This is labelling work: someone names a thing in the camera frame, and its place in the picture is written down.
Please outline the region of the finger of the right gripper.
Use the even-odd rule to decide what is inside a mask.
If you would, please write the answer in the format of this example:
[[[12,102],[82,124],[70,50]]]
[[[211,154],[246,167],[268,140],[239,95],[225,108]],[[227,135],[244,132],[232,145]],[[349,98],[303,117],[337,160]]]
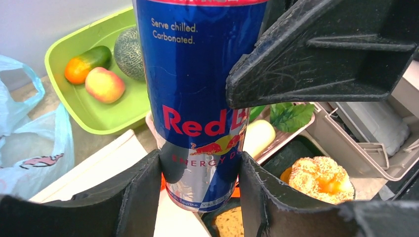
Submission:
[[[383,100],[418,50],[416,0],[299,0],[230,71],[226,102]]]

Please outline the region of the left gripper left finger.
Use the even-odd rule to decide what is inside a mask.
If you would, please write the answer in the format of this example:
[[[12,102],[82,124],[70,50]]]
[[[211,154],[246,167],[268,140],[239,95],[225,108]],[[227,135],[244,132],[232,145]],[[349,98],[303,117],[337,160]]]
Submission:
[[[151,237],[161,187],[159,152],[70,200],[0,197],[3,237]]]

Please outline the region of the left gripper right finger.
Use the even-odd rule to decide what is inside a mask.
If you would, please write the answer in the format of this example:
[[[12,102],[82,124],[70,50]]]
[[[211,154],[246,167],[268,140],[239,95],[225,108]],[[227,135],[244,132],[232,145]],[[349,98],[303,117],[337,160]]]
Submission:
[[[333,205],[298,192],[247,153],[239,173],[247,237],[416,237],[416,201],[348,201]]]

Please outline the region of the light blue plastic grocery bag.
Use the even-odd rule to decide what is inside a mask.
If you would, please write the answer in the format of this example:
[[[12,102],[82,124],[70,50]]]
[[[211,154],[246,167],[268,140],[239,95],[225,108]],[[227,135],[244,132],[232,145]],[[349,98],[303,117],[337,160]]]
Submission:
[[[41,79],[29,66],[1,56],[0,70],[24,72],[37,90],[17,102],[0,84],[0,193],[30,199],[74,167],[72,126],[62,104],[37,119],[29,118],[45,95]]]

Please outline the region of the small blue snack packet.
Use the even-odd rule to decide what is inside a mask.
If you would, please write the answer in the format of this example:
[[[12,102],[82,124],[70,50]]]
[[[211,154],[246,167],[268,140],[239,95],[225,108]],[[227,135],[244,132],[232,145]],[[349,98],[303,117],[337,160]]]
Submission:
[[[135,0],[165,187],[179,207],[211,212],[231,197],[250,111],[226,79],[253,50],[265,0]]]

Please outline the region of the orange green mango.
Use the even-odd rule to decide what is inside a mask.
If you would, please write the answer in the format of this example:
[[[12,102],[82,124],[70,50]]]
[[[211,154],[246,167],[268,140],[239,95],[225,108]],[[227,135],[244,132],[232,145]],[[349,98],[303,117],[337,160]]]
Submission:
[[[64,76],[71,84],[83,84],[88,73],[97,67],[109,69],[112,52],[104,46],[96,46],[72,58],[65,67]]]

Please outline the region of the netted green melon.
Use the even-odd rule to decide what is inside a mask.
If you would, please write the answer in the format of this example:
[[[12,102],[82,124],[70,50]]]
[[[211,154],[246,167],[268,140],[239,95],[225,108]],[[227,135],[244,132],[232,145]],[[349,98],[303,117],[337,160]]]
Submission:
[[[129,78],[145,81],[138,29],[130,27],[121,32],[114,44],[114,59]]]

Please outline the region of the green bok choy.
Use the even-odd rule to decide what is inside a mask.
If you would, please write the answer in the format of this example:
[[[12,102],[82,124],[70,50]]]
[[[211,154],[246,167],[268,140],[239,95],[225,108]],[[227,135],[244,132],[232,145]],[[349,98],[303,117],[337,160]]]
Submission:
[[[249,122],[254,121],[263,112],[265,108],[266,108],[266,105],[252,107],[250,109]]]

